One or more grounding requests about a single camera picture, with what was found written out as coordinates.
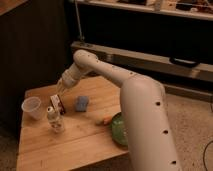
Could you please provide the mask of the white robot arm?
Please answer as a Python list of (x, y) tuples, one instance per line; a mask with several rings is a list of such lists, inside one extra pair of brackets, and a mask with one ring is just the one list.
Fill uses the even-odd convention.
[(120, 88), (128, 150), (135, 171), (183, 171), (170, 129), (165, 88), (153, 78), (103, 62), (86, 50), (73, 55), (73, 64), (57, 83), (60, 93), (94, 71)]

